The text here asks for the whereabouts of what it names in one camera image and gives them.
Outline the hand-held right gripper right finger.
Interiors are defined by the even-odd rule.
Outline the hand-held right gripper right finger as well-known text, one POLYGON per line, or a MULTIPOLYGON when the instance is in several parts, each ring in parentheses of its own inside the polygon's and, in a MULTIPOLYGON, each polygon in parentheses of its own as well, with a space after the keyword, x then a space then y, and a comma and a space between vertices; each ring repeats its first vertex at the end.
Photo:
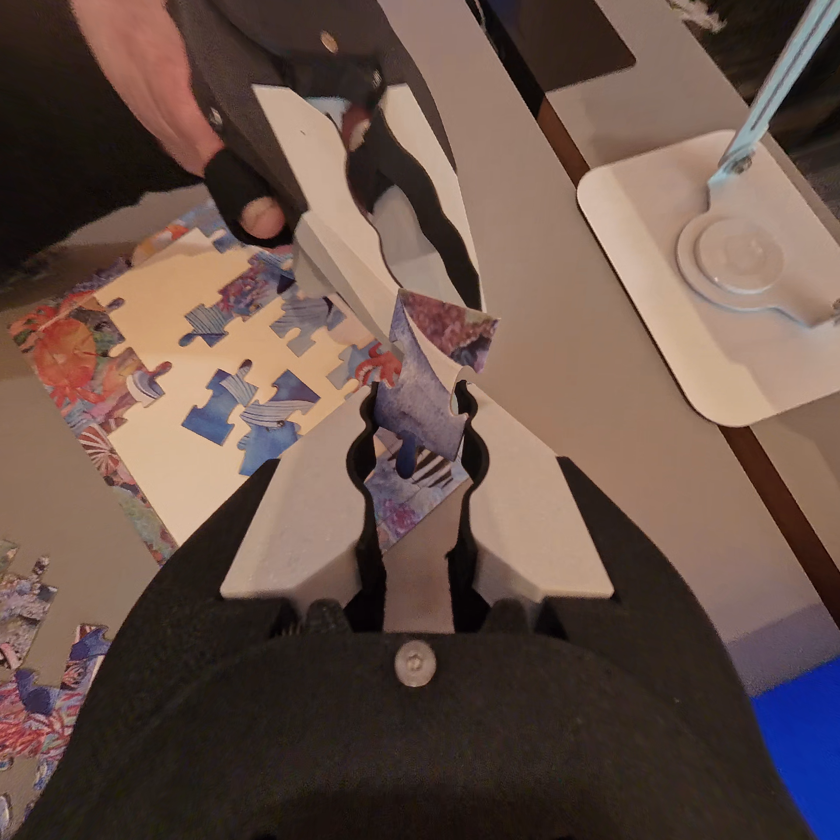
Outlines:
POLYGON ((612 596, 551 447, 477 385, 458 383, 455 397, 467 415, 460 460, 469 477, 451 550, 455 631, 479 631, 499 601, 532 620, 550 597, 612 596))

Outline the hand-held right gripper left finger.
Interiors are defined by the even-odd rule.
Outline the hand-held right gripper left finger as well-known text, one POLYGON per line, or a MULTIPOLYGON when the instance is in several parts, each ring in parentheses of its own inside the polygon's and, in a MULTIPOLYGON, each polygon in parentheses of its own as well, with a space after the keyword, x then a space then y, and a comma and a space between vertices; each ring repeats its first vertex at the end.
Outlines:
POLYGON ((383 630, 384 561, 365 485, 376 466, 378 389, 361 386, 281 455, 221 596, 278 596, 300 616, 333 601, 354 631, 383 630))

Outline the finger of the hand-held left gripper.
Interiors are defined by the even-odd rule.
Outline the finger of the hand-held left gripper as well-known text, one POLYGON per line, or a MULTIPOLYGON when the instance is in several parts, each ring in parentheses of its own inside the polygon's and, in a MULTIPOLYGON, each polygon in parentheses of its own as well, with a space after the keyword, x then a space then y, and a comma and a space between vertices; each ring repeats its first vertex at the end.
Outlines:
POLYGON ((308 209, 295 227, 307 294, 334 294, 381 342, 389 343, 398 286, 375 228, 347 182, 347 154, 332 121, 285 87, 253 86, 308 209))
POLYGON ((395 288, 483 312, 458 176, 411 88, 360 90, 346 114, 346 180, 395 288))

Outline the purple and navy puzzle piece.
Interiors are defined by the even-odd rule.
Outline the purple and navy puzzle piece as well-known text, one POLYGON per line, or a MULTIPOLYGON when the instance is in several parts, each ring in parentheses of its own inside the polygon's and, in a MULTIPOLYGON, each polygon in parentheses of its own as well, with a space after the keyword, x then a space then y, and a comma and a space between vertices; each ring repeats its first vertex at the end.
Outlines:
POLYGON ((408 479, 421 449, 453 461, 465 432, 466 415, 453 408, 464 368, 483 371, 499 320, 418 292, 397 294, 390 331, 402 349, 394 385, 380 385, 374 407, 379 427, 401 440, 396 473, 408 479))

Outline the person's left forearm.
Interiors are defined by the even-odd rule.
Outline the person's left forearm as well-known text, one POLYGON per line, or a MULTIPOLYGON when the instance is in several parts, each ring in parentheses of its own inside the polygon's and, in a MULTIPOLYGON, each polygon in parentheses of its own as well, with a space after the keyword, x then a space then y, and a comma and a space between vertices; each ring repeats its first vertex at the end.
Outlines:
POLYGON ((68 2, 1 2, 2 275, 147 193, 196 184, 106 81, 68 2))

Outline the person's left hand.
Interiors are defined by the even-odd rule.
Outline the person's left hand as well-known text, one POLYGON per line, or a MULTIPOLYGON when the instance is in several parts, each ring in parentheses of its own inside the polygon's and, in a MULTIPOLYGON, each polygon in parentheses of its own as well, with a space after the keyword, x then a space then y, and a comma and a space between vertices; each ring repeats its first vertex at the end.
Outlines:
POLYGON ((267 181, 225 148, 199 108, 183 38, 161 1, 72 1, 105 78, 162 150, 201 177, 245 241, 279 241, 287 220, 267 181))

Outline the white stand base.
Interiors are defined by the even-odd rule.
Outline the white stand base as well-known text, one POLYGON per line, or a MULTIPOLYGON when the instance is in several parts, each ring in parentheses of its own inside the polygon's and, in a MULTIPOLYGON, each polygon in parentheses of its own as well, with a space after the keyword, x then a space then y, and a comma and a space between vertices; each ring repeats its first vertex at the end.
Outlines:
POLYGON ((837 222, 733 130, 594 168, 583 215, 688 403, 744 427, 839 390, 837 222))

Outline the pile of loose puzzle pieces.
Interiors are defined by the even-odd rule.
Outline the pile of loose puzzle pieces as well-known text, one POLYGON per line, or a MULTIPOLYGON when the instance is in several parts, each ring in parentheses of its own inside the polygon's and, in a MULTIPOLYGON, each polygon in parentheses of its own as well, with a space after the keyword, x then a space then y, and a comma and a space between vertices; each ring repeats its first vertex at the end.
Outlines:
POLYGON ((1 771, 2 838, 10 838, 29 813, 62 758, 82 704, 109 651, 104 625, 82 623, 73 633, 57 686, 43 685, 26 666, 57 588, 43 582, 49 557, 37 559, 25 574, 12 571, 18 545, 1 541, 1 771), (16 760, 33 760, 31 792, 16 805, 8 772, 16 760))

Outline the blue plastic storage bin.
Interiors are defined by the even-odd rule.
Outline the blue plastic storage bin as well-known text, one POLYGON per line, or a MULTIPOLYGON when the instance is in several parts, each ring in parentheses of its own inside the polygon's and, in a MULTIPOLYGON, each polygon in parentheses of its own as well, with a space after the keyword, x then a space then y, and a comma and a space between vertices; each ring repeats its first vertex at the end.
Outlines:
POLYGON ((839 838, 839 660, 752 699, 780 776, 821 839, 839 838))

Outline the metal stand bracket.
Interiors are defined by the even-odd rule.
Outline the metal stand bracket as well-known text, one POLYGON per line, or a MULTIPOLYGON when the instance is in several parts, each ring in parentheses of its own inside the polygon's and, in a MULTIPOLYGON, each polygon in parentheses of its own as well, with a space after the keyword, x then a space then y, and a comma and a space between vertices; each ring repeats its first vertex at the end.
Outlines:
POLYGON ((776 310, 806 329, 838 320, 838 245, 784 172, 755 161, 838 11, 838 1, 809 4, 707 182, 706 212, 675 247, 680 274, 707 301, 735 312, 776 310))

